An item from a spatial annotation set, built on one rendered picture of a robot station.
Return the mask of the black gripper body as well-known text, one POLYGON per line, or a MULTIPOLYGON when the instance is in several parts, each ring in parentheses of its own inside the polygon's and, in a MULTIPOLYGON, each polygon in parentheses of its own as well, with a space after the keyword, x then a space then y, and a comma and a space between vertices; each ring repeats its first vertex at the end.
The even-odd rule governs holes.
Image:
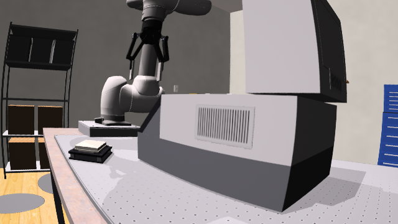
POLYGON ((162 37, 161 34, 162 22, 156 19, 148 19, 142 23, 142 29, 140 33, 140 38, 143 41, 147 34, 150 34, 149 38, 146 40, 145 44, 153 45, 155 44, 153 35, 157 35, 159 40, 162 37))

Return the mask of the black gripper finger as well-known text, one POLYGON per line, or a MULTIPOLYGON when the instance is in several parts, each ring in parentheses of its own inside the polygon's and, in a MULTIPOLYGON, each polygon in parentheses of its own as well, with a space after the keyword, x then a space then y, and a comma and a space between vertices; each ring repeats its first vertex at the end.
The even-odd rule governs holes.
POLYGON ((169 50, 168 50, 168 36, 163 36, 161 37, 161 41, 162 41, 162 48, 163 48, 163 55, 159 46, 159 41, 157 39, 157 35, 154 34, 153 35, 154 38, 154 42, 155 44, 153 44, 153 47, 155 48, 155 52, 157 54, 157 58, 159 60, 159 65, 158 65, 158 72, 157 72, 157 81, 161 81, 162 80, 162 71, 164 68, 164 62, 169 61, 169 50))
POLYGON ((135 60, 134 59, 136 58, 136 56, 139 53, 139 51, 142 48, 142 46, 145 44, 146 40, 149 38, 150 34, 147 34, 145 36, 144 40, 141 41, 141 43, 139 44, 138 48, 134 52, 133 56, 131 56, 132 50, 134 48, 134 44, 136 43, 136 39, 139 36, 140 36, 140 33, 137 34, 136 32, 132 35, 132 42, 130 44, 129 50, 128 50, 127 55, 126 55, 126 59, 130 60, 130 67, 129 67, 129 69, 131 70, 130 71, 130 77, 129 77, 130 80, 133 79, 133 74, 134 74, 134 64, 135 64, 135 60))

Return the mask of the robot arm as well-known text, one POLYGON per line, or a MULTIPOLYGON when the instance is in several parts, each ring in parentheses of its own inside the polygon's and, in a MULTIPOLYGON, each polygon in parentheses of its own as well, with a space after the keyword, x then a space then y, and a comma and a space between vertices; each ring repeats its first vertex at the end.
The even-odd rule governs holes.
MULTIPOLYGON (((162 22, 168 14, 203 16, 211 10, 210 0, 127 0, 127 5, 142 12, 141 21, 156 19, 162 22), (143 8, 144 7, 144 8, 143 8), (168 11, 166 11, 168 10, 168 11)), ((101 94, 101 117, 95 123, 105 126, 131 126, 125 112, 150 113, 165 91, 155 77, 157 55, 153 45, 142 46, 139 75, 132 85, 123 77, 109 77, 101 94), (119 116, 122 115, 122 116, 119 116)))

